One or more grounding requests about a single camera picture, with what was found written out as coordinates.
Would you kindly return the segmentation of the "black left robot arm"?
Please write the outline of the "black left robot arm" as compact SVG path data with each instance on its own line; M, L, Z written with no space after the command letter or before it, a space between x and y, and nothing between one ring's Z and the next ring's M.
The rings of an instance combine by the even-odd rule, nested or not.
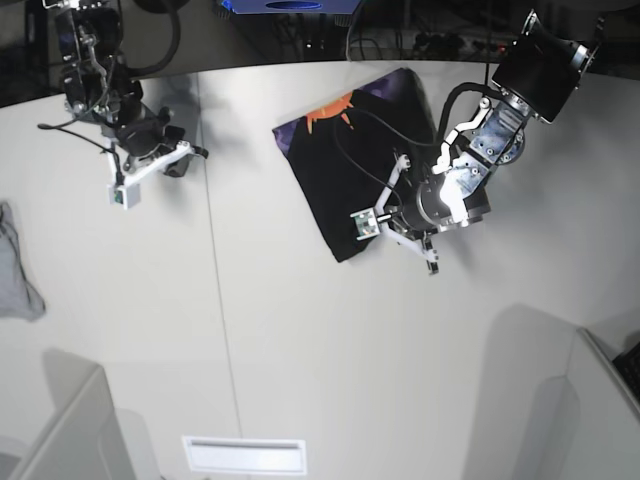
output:
M397 156L375 205L352 214L358 237L384 235L439 271L432 239L482 221L491 210L486 185L517 161L530 120L552 123L578 89L604 39L605 18L588 42L560 38L529 12L488 85L461 83L442 109L431 159Z

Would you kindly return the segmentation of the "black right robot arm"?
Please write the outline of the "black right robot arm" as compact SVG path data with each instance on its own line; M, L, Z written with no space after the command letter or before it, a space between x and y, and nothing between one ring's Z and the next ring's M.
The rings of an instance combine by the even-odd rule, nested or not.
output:
M135 171L158 166L169 177L185 175L193 157L209 152L185 140L185 130L171 124L168 107L155 112L143 102L140 79L163 70L181 41L180 1L145 1L151 13L165 14L170 40L164 55L145 67L127 64L122 43L124 20L119 1L58 1L55 31L63 60L61 83L67 122L40 123L86 141L110 158L116 183Z

